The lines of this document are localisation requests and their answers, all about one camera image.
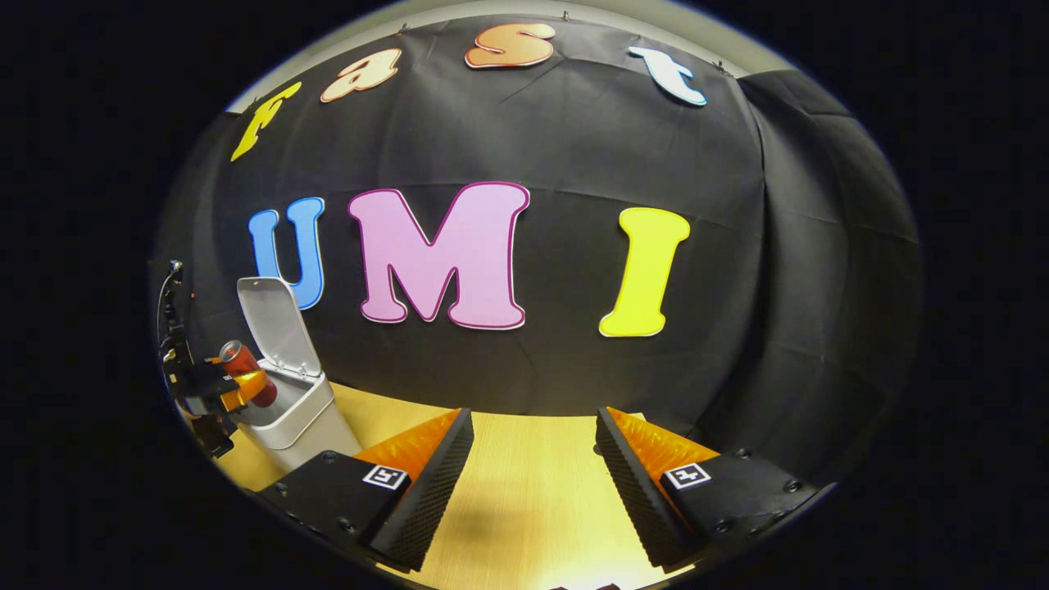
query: pink letter m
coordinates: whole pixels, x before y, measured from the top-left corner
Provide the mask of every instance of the pink letter m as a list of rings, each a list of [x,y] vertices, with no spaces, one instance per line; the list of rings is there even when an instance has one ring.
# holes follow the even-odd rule
[[[408,308],[393,296],[393,277],[415,312],[433,321],[452,275],[458,299],[448,317],[459,325],[510,330],[524,323],[514,302],[513,249],[517,215],[529,204],[524,187],[475,183],[459,191],[431,243],[404,196],[391,189],[361,193],[349,215],[361,225],[361,251],[368,298],[364,317],[404,321]]]

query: letter u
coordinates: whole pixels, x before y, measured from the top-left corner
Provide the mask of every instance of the letter u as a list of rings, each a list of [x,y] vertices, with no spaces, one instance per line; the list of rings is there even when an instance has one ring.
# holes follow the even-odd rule
[[[324,269],[321,267],[321,248],[317,239],[317,218],[323,212],[324,199],[316,196],[300,198],[287,206],[287,218],[295,226],[295,243],[299,249],[299,267],[302,269],[299,281],[292,285],[300,310],[316,305],[324,292]],[[280,214],[267,209],[252,215],[248,222],[259,276],[284,278],[277,265],[277,246],[273,238],[273,230],[279,220]]]

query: wooden table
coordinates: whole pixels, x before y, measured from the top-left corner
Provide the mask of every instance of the wooden table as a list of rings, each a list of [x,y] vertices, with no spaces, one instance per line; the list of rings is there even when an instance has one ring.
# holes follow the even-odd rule
[[[364,448],[451,409],[331,386]],[[670,577],[648,565],[594,452],[596,415],[475,412],[473,427],[470,458],[422,571],[377,567],[440,590],[631,590]],[[235,483],[259,490],[283,477],[242,433],[232,438],[235,448],[216,462]]]

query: trash can lid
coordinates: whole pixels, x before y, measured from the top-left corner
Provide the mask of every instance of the trash can lid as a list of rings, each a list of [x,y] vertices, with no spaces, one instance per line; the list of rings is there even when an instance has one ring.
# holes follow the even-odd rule
[[[269,276],[237,279],[237,297],[259,352],[271,363],[309,377],[321,374],[292,286]]]

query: red can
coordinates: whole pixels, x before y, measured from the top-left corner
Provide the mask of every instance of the red can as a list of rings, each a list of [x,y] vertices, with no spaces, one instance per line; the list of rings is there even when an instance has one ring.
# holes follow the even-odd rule
[[[252,352],[240,340],[230,340],[227,342],[222,346],[222,350],[219,351],[218,358],[222,361],[222,366],[230,377],[236,377],[253,371],[262,371],[258,361],[252,356]],[[277,386],[273,384],[273,380],[270,379],[269,375],[265,380],[265,387],[252,399],[252,402],[259,407],[266,407],[277,399]]]

